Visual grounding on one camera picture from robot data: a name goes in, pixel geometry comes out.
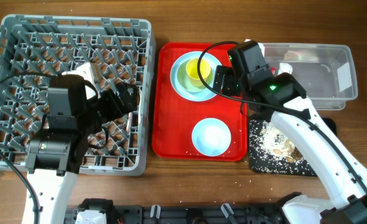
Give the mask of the white plastic spoon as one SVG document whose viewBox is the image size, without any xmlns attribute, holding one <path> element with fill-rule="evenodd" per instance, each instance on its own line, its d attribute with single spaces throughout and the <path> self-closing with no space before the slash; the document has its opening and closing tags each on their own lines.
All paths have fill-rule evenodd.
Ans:
<svg viewBox="0 0 367 224">
<path fill-rule="evenodd" d="M 133 121 L 133 113 L 129 113 L 128 114 L 127 125 L 126 125 L 126 132 L 127 133 L 129 133 L 131 131 L 132 121 Z"/>
</svg>

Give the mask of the light blue plate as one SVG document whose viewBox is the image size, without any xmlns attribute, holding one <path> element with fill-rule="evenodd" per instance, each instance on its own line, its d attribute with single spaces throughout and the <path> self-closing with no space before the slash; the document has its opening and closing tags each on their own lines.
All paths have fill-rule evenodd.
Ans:
<svg viewBox="0 0 367 224">
<path fill-rule="evenodd" d="M 184 99 L 189 101 L 201 102 L 207 101 L 212 99 L 216 96 L 215 93 L 211 92 L 209 89 L 205 88 L 203 91 L 200 92 L 189 92 L 184 89 L 178 81 L 177 74 L 179 67 L 183 65 L 186 61 L 199 58 L 201 51 L 193 51 L 180 56 L 173 64 L 171 71 L 170 71 L 170 82 L 173 89 Z"/>
</svg>

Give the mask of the yellow plastic cup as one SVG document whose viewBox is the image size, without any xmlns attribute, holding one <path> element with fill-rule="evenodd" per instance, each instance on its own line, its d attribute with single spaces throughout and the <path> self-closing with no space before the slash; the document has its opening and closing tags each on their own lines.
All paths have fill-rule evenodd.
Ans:
<svg viewBox="0 0 367 224">
<path fill-rule="evenodd" d="M 188 75 L 189 82 L 191 85 L 195 87 L 200 87 L 203 85 L 197 70 L 198 61 L 199 58 L 193 58 L 189 60 L 186 64 L 186 72 Z M 202 59 L 200 62 L 200 74 L 204 81 L 207 80 L 210 73 L 211 73 L 210 64 L 206 60 Z"/>
</svg>

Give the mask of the light blue food bowl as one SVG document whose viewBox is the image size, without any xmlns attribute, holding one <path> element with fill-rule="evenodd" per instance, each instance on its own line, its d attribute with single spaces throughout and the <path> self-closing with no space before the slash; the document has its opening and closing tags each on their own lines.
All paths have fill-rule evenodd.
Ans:
<svg viewBox="0 0 367 224">
<path fill-rule="evenodd" d="M 219 119 L 205 118 L 192 130 L 192 143 L 202 155 L 216 157 L 225 153 L 231 144 L 231 131 Z"/>
</svg>

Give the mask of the white napkin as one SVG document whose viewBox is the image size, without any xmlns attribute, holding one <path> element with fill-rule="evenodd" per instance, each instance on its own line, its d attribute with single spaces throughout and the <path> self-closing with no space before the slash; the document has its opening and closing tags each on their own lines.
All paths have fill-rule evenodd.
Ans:
<svg viewBox="0 0 367 224">
<path fill-rule="evenodd" d="M 278 69 L 278 73 L 277 73 L 278 75 L 283 74 L 283 73 L 288 73 L 288 74 L 291 75 L 292 72 L 293 72 L 293 67 L 292 67 L 291 64 L 285 63 L 285 62 L 281 62 L 279 64 L 279 69 Z"/>
</svg>

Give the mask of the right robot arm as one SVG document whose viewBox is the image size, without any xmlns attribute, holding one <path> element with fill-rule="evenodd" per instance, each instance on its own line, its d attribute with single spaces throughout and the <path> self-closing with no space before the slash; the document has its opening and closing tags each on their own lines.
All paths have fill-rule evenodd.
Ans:
<svg viewBox="0 0 367 224">
<path fill-rule="evenodd" d="M 213 91 L 246 103 L 280 130 L 309 163 L 327 200 L 292 194 L 281 207 L 289 223 L 367 223 L 367 168 L 325 124 L 301 84 L 289 73 L 274 75 L 259 44 L 231 42 L 230 67 L 217 68 Z"/>
</svg>

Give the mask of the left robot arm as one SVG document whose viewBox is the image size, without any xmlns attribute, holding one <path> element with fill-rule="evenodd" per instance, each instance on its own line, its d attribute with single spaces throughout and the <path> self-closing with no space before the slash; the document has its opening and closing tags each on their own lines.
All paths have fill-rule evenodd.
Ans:
<svg viewBox="0 0 367 224">
<path fill-rule="evenodd" d="M 83 157 L 92 147 L 88 136 L 137 110 L 136 85 L 119 82 L 89 98 L 86 89 L 93 87 L 79 75 L 51 78 L 49 113 L 42 118 L 49 126 L 26 146 L 27 180 L 34 191 L 27 194 L 23 223 L 63 223 Z"/>
</svg>

